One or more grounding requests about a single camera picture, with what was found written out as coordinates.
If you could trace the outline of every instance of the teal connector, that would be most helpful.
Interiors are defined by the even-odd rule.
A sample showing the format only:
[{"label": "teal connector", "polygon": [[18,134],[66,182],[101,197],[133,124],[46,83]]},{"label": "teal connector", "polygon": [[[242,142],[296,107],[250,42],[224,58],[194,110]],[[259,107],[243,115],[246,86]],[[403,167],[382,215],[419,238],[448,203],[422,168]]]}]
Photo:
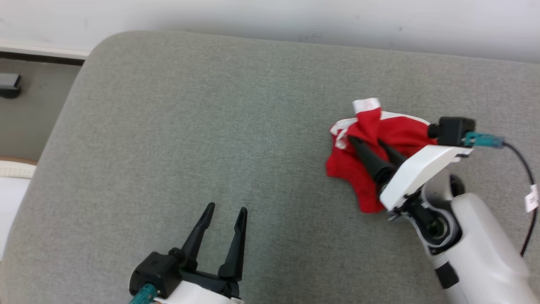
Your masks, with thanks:
[{"label": "teal connector", "polygon": [[158,291],[154,285],[146,284],[129,304],[150,304],[156,296],[158,296]]},{"label": "teal connector", "polygon": [[504,148],[504,137],[486,133],[467,132],[465,134],[465,146],[484,146],[492,148]]}]

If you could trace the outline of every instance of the white trim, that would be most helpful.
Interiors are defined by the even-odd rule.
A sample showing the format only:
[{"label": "white trim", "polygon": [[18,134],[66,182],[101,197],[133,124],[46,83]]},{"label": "white trim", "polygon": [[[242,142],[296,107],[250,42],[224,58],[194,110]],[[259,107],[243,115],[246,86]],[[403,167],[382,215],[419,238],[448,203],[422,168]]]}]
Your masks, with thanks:
[{"label": "white trim", "polygon": [[34,171],[36,171],[36,166],[33,164],[0,161],[0,177],[32,179]]},{"label": "white trim", "polygon": [[357,118],[346,118],[344,120],[340,120],[336,122],[331,128],[330,133],[332,135],[337,135],[339,130],[344,130],[349,128],[353,123],[357,122]]},{"label": "white trim", "polygon": [[394,117],[407,117],[407,118],[410,118],[412,120],[416,120],[416,121],[419,121],[421,123],[425,123],[425,124],[429,125],[429,122],[427,120],[423,120],[423,119],[421,119],[419,117],[412,116],[412,115],[393,113],[393,112],[386,112],[386,111],[383,111],[382,114],[381,114],[381,120],[394,118]]},{"label": "white trim", "polygon": [[345,148],[347,147],[347,141],[345,139],[347,139],[346,136],[348,130],[349,128],[341,130],[341,132],[338,134],[338,136],[336,137],[336,144],[334,145],[336,148],[345,150]]},{"label": "white trim", "polygon": [[58,49],[58,48],[42,47],[42,46],[37,46],[37,45],[17,44],[17,43],[7,42],[4,40],[0,40],[0,51],[28,54],[28,55],[41,55],[41,56],[52,56],[52,57],[60,57],[60,58],[83,59],[83,60],[88,59],[88,55],[90,54],[90,51]]},{"label": "white trim", "polygon": [[354,113],[366,112],[375,110],[381,107],[381,103],[378,98],[359,99],[353,101]]}]

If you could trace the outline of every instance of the white label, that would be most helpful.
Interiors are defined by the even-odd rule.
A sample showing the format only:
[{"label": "white label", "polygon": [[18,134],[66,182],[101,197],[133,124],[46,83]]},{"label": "white label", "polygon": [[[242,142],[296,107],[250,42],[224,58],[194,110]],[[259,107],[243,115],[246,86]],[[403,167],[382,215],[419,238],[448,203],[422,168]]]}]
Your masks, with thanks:
[{"label": "white label", "polygon": [[531,193],[525,197],[525,210],[531,212],[538,208],[538,188],[536,184],[531,185]]}]

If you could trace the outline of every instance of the black cable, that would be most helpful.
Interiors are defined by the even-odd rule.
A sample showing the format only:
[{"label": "black cable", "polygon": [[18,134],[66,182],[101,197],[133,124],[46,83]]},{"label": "black cable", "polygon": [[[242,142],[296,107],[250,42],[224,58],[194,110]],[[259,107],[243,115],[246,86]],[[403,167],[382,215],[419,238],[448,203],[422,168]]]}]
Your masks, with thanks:
[{"label": "black cable", "polygon": [[[531,185],[534,185],[536,183],[535,177],[533,176],[532,170],[529,167],[529,164],[527,163],[527,161],[525,160],[525,157],[523,157],[523,155],[516,149],[516,147],[512,146],[511,144],[504,142],[503,145],[509,148],[510,150],[512,150],[517,155],[517,157],[519,158],[519,160],[525,167],[525,170],[527,171],[527,175],[529,176],[529,182],[531,183]],[[531,223],[529,225],[529,232],[527,232],[527,237],[525,238],[525,241],[523,242],[523,246],[521,247],[521,253],[520,253],[521,256],[525,254],[525,250],[527,250],[527,245],[529,245],[529,241],[531,240],[532,230],[535,228],[537,214],[538,214],[538,208],[535,208],[532,211],[532,218],[531,218]]]}]

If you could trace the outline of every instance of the gray fabric surface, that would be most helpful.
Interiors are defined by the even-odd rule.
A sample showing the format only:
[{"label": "gray fabric surface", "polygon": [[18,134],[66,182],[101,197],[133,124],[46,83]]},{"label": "gray fabric surface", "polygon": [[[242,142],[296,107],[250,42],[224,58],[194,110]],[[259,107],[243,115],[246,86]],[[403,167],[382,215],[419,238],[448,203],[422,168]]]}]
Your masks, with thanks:
[{"label": "gray fabric surface", "polygon": [[[326,177],[328,129],[352,117],[353,100],[379,97],[430,121],[476,118],[540,172],[539,81],[540,67],[524,63],[115,35],[78,75],[15,220],[2,262],[8,303],[127,303],[134,267],[181,245],[210,201],[207,272],[249,210],[247,303],[444,303],[412,227],[362,214],[351,187]],[[520,247],[528,185],[517,158],[480,148],[451,169]],[[525,259],[539,293],[540,232]]]}]

